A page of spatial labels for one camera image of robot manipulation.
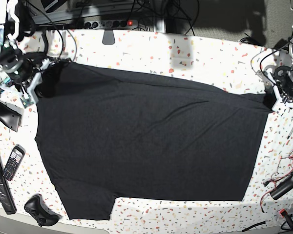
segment red wire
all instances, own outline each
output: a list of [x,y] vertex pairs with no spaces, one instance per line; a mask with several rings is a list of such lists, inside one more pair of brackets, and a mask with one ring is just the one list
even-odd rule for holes
[[[289,174],[291,174],[291,173],[293,172],[293,161],[292,161],[292,163],[291,163],[292,170],[290,170],[290,172],[288,172],[287,174],[285,174],[285,175],[283,175],[283,176],[281,176],[281,177],[277,177],[277,178],[275,178],[275,179],[272,178],[272,176],[273,176],[274,174],[278,174],[278,170],[279,170],[279,166],[280,166],[281,160],[283,160],[283,159],[285,159],[285,158],[287,158],[287,157],[281,157],[281,158],[280,158],[279,163],[278,163],[278,167],[277,167],[277,171],[276,171],[275,173],[273,173],[273,174],[271,175],[271,177],[270,177],[270,182],[273,182],[273,184],[274,184],[274,189],[276,189],[276,184],[277,184],[278,181],[282,180],[283,178],[287,177]],[[289,158],[290,160],[293,160],[293,156],[292,156],[292,155],[289,155],[288,158]],[[262,204],[263,204],[263,201],[264,201],[264,197],[265,197],[265,195],[269,194],[271,191],[273,191],[273,189],[270,190],[270,191],[268,191],[268,192],[266,192],[266,193],[260,198],[260,208],[261,208],[261,210],[262,210],[263,213],[264,213],[264,209],[263,209]]]

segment gray floor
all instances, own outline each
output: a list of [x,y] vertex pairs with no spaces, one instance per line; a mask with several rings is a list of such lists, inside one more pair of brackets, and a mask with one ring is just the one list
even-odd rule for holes
[[[31,0],[31,2],[42,8],[40,0]],[[60,9],[69,9],[75,2],[77,0],[69,0]],[[91,2],[97,4],[102,0]],[[287,40],[292,33],[293,11],[290,10],[289,0],[199,0],[199,2],[200,13],[193,27],[197,36],[238,41],[247,33],[262,45],[275,47],[281,39]],[[197,0],[181,0],[181,6],[192,19],[195,17],[198,9]],[[182,12],[179,12],[178,16],[184,17]],[[189,29],[186,20],[177,20],[176,25],[177,33],[180,34],[184,34]]]

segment black game controller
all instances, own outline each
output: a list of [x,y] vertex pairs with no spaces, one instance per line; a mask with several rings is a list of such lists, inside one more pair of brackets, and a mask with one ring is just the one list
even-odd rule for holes
[[38,222],[40,227],[52,226],[59,221],[59,217],[56,214],[49,214],[43,209],[40,204],[40,197],[37,195],[26,202],[24,209]]

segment electrical wire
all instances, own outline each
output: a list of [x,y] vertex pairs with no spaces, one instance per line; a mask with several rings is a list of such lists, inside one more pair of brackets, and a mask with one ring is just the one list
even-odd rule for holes
[[37,11],[39,11],[40,13],[42,13],[49,21],[50,23],[52,24],[52,26],[55,28],[55,30],[59,33],[60,35],[60,38],[62,40],[62,49],[61,49],[61,52],[60,52],[60,55],[58,57],[58,59],[61,58],[61,55],[63,53],[63,50],[64,50],[64,39],[62,37],[62,34],[60,33],[60,31],[57,29],[57,27],[55,26],[54,22],[49,18],[49,16],[47,16],[42,10],[40,10],[39,8],[35,7],[32,3],[30,3],[28,0],[25,0],[29,5],[31,5],[32,7],[34,7]]
[[241,43],[262,46],[257,40],[255,40],[254,38],[250,37],[248,34],[245,33],[245,35],[246,35],[246,37],[242,38],[240,40]]
[[291,229],[288,229],[288,228],[284,228],[284,225],[286,224],[287,222],[286,221],[284,221],[283,223],[282,223],[282,225],[281,225],[281,230],[284,230],[284,231],[292,231]]
[[144,17],[140,17],[139,19],[138,19],[138,27],[140,27],[140,20],[142,20],[142,22],[143,22],[143,24],[144,24],[144,26],[145,26],[145,28],[146,28],[146,30],[145,31],[150,31],[150,28],[149,27],[147,27],[147,25],[146,25],[146,22],[145,22],[145,20],[143,19]]
[[191,25],[191,28],[189,28],[189,30],[187,30],[187,32],[185,34],[187,34],[191,29],[193,30],[193,26],[195,24],[195,22],[197,21],[197,19],[199,18],[199,14],[200,14],[200,1],[199,0],[196,0],[197,1],[197,12],[196,12],[196,16],[194,18],[194,21]]
[[160,16],[160,17],[163,17],[163,16],[164,16],[164,14],[159,14],[159,13],[157,13],[157,12],[156,12],[155,10],[153,10],[151,7],[145,6],[145,2],[144,2],[143,4],[139,3],[138,0],[137,0],[136,2],[138,3],[138,5],[140,5],[140,6],[143,7],[143,8],[148,9],[149,11],[153,12],[153,13],[156,14],[157,16]]
[[248,228],[243,229],[242,232],[246,232],[246,231],[248,231],[248,230],[250,230],[250,229],[252,229],[252,228],[255,228],[255,227],[257,227],[257,226],[264,225],[264,224],[266,224],[266,221],[263,221],[263,222],[260,222],[260,223],[253,224],[252,226],[249,226]]
[[179,7],[181,7],[181,0],[179,0],[179,2],[178,2],[177,11],[174,14],[172,14],[171,16],[176,16],[179,13],[179,11],[180,11]]
[[192,33],[193,35],[195,36],[195,33],[194,33],[194,30],[193,30],[193,27],[192,27],[192,24],[191,24],[191,21],[190,21],[190,17],[187,15],[187,13],[180,7],[177,5],[177,3],[173,0],[172,4],[177,7],[178,9],[180,9],[180,11],[186,16],[187,18],[187,21],[189,22],[189,25],[190,25],[190,29],[192,30]]
[[132,31],[135,31],[135,29],[141,29],[141,30],[143,30],[143,31],[146,31],[144,28],[141,28],[141,27],[133,28]]
[[146,0],[144,0],[144,1],[143,1],[143,4],[142,4],[142,5],[141,5],[141,4],[139,4],[139,5],[140,5],[140,7],[139,7],[137,10],[133,11],[133,12],[140,11],[140,10],[141,10],[141,9],[144,7],[145,3],[146,3]]
[[261,210],[262,210],[263,213],[264,213],[264,209],[263,209],[262,204],[263,204],[263,201],[264,201],[264,197],[265,197],[267,194],[269,194],[270,192],[272,192],[272,191],[276,188],[276,183],[277,183],[278,181],[280,181],[280,180],[282,180],[282,179],[288,177],[288,176],[293,172],[293,168],[292,168],[292,170],[290,170],[290,171],[289,171],[288,173],[286,173],[285,175],[280,176],[280,177],[277,177],[277,178],[272,178],[275,174],[278,174],[278,170],[279,170],[279,166],[280,166],[280,162],[281,162],[281,160],[286,159],[286,158],[289,158],[289,159],[293,160],[292,154],[293,154],[293,150],[289,153],[289,155],[288,155],[287,157],[281,157],[280,160],[279,160],[278,166],[277,166],[277,171],[271,175],[270,180],[264,182],[264,186],[265,186],[265,187],[266,187],[269,183],[271,183],[271,182],[274,183],[274,188],[273,188],[272,190],[266,192],[266,193],[260,198],[260,208],[261,208]]
[[90,2],[90,0],[85,0],[84,2],[76,3],[76,7],[81,7],[82,6],[82,9],[80,10],[79,16],[78,16],[78,18],[76,20],[76,23],[78,23],[78,21],[80,20],[82,14],[83,14],[83,10],[89,4],[89,2]]
[[133,0],[132,6],[131,6],[131,10],[130,10],[129,15],[128,15],[127,19],[126,19],[126,22],[128,22],[128,20],[130,19],[130,16],[132,14],[133,8],[135,7],[135,3],[136,3],[136,0]]
[[270,54],[266,55],[266,56],[260,61],[260,63],[259,63],[259,69],[260,69],[260,71],[262,72],[262,74],[263,74],[268,80],[270,80],[270,79],[268,78],[268,76],[266,75],[266,73],[263,72],[262,62],[263,62],[266,58],[268,58],[270,55],[273,55],[274,53],[276,53],[276,52],[282,50],[283,48],[285,48],[285,47],[288,46],[289,44],[290,44],[290,43],[288,42],[288,43],[286,43],[284,46],[282,46],[281,48],[279,48],[279,49],[277,49],[277,50],[275,50],[275,51],[272,51]]

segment power strip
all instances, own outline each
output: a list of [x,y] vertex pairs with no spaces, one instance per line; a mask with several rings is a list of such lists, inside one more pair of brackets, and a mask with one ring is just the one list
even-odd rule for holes
[[136,19],[86,21],[84,23],[85,29],[133,29],[137,27],[138,21]]

